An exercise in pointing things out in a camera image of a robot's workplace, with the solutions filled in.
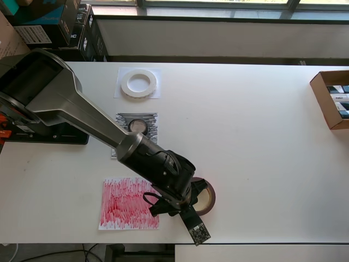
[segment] black box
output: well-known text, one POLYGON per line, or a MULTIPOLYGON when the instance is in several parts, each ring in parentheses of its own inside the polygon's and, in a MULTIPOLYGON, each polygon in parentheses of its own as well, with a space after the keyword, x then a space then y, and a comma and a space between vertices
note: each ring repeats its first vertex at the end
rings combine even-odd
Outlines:
POLYGON ((75 23, 85 26, 88 32, 92 31, 93 10, 90 4, 79 5, 75 23))
POLYGON ((98 61, 98 56, 93 48, 91 38, 83 25, 74 26, 70 43, 67 47, 46 49, 46 51, 54 53, 64 61, 98 61))
POLYGON ((102 34, 100 33, 97 21, 94 19, 93 10, 89 4, 80 4, 76 17, 77 24, 84 25, 90 34, 94 49, 98 55, 98 61, 106 62, 108 56, 102 34))
POLYGON ((7 18, 31 48, 67 46, 79 4, 80 0, 33 0, 7 18))

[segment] white tape roll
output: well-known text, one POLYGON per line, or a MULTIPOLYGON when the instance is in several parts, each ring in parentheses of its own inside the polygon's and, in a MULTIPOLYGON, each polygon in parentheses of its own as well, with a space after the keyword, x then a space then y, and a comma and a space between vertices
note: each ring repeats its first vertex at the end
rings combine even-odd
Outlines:
POLYGON ((131 72, 128 72, 127 74, 125 74, 125 76, 122 78, 121 81, 121 89, 122 91, 133 98, 144 98, 147 96, 150 96, 152 93, 154 93, 154 91, 157 88, 157 78, 155 77, 155 75, 147 70, 144 69, 136 69, 133 70, 131 72), (142 91, 142 92, 135 92, 133 90, 131 90, 130 86, 129 86, 129 80, 134 77, 135 75, 143 75, 146 76, 147 78, 149 78, 149 87, 142 91))

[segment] white table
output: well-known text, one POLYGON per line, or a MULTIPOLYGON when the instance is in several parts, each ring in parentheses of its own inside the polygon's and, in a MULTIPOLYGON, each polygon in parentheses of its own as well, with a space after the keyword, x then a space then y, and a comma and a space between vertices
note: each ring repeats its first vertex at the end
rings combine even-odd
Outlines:
MULTIPOLYGON (((202 217, 208 243, 349 241, 349 130, 328 129, 309 86, 320 70, 345 68, 69 64, 110 116, 159 113, 159 145, 215 188, 215 207, 202 217), (114 99, 119 67, 161 68, 161 99, 114 99)), ((104 178, 133 176, 93 138, 86 146, 6 143, 0 243, 192 243, 178 216, 161 215, 158 230, 98 230, 104 178)))

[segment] red scribbled paper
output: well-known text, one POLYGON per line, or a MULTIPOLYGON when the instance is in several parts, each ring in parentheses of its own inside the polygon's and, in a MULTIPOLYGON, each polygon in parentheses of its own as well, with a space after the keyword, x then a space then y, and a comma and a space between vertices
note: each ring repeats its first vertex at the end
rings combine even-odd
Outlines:
POLYGON ((106 179, 102 194, 99 229, 158 228, 159 216, 151 215, 150 205, 143 200, 144 192, 156 193, 151 184, 143 178, 106 179))

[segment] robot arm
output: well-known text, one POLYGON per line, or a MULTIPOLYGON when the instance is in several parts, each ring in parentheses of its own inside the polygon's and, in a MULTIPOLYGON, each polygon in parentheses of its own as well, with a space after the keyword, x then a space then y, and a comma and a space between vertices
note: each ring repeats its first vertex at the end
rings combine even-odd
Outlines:
POLYGON ((1 60, 4 64, 0 105, 15 108, 28 122, 46 126, 67 122, 114 148, 118 161, 151 182, 161 194, 150 208, 153 216, 179 213, 196 245, 210 238, 192 207, 207 184, 205 180, 191 181, 195 167, 187 159, 162 149, 141 133, 120 127, 82 94, 74 72, 58 57, 34 50, 21 59, 1 60))

